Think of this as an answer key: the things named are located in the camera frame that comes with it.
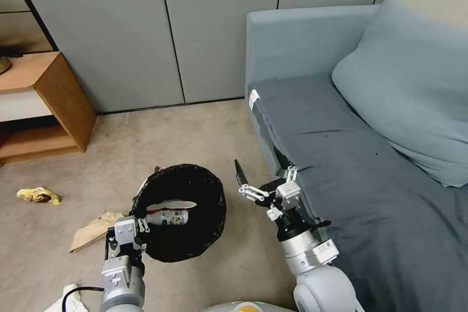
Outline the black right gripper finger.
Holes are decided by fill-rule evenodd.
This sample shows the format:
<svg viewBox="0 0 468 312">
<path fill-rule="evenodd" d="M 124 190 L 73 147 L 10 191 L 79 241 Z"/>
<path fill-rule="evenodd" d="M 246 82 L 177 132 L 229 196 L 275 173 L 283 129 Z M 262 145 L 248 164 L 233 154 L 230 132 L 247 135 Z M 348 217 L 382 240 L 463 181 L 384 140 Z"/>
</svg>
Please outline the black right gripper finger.
<svg viewBox="0 0 468 312">
<path fill-rule="evenodd" d="M 262 191 L 248 183 L 247 177 L 237 159 L 234 160 L 235 177 L 238 182 L 238 193 L 250 201 L 264 201 L 266 192 Z"/>
<path fill-rule="evenodd" d="M 283 170 L 283 178 L 288 182 L 295 182 L 298 167 L 295 166 L 285 155 L 283 155 L 275 146 L 273 147 L 274 154 L 277 158 L 277 161 L 280 165 L 280 168 Z"/>
</svg>

